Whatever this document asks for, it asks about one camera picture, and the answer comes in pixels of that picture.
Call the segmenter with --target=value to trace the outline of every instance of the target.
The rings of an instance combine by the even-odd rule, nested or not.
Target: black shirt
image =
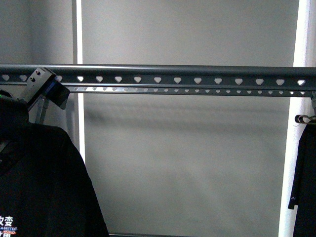
[[[10,140],[0,159],[0,237],[109,235],[83,160],[65,131],[32,124]]]

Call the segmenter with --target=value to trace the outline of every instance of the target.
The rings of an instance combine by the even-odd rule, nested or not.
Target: gray wall
[[[1,63],[32,63],[30,23],[27,1],[0,1]]]
[[[298,0],[82,1],[85,64],[292,66]],[[277,236],[287,98],[85,95],[110,232]]]

